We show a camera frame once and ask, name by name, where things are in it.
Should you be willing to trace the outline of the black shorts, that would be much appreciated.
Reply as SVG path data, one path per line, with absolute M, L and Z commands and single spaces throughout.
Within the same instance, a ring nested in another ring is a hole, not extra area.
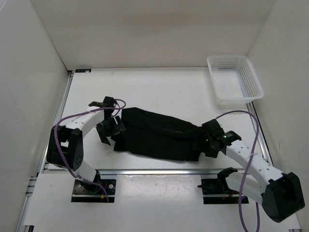
M 114 151 L 161 160 L 199 160 L 197 138 L 201 127 L 137 107 L 122 110 L 121 120 L 125 130 L 111 137 Z

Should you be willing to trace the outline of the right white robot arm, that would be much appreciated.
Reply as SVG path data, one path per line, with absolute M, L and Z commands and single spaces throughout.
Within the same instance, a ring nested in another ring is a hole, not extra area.
M 225 132 L 216 119 L 202 124 L 199 146 L 206 156 L 215 158 L 219 152 L 248 169 L 245 177 L 229 167 L 217 174 L 212 182 L 202 181 L 200 188 L 207 194 L 238 192 L 256 201 L 274 222 L 281 222 L 305 207 L 299 177 L 268 164 L 262 156 L 251 152 L 239 135 Z

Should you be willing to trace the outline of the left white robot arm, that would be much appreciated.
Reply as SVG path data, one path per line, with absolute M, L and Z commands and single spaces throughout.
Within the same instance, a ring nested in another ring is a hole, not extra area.
M 84 161 L 85 136 L 96 129 L 100 141 L 110 144 L 109 138 L 125 130 L 117 115 L 126 102 L 105 97 L 102 102 L 93 101 L 86 111 L 60 119 L 51 129 L 46 161 L 54 166 L 67 169 L 70 174 L 84 182 L 90 193 L 101 188 L 99 173 Z

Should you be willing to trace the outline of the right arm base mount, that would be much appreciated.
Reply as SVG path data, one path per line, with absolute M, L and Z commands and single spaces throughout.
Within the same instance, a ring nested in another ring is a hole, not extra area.
M 226 178 L 237 169 L 229 167 L 217 174 L 216 178 L 201 179 L 198 188 L 202 189 L 203 204 L 238 204 L 239 192 L 227 186 Z

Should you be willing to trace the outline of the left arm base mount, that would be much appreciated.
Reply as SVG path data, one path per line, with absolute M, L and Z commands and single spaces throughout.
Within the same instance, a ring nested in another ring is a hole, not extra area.
M 89 184 L 82 180 L 75 179 L 71 202 L 73 203 L 114 203 L 116 192 L 116 179 L 95 177 L 99 184 Z

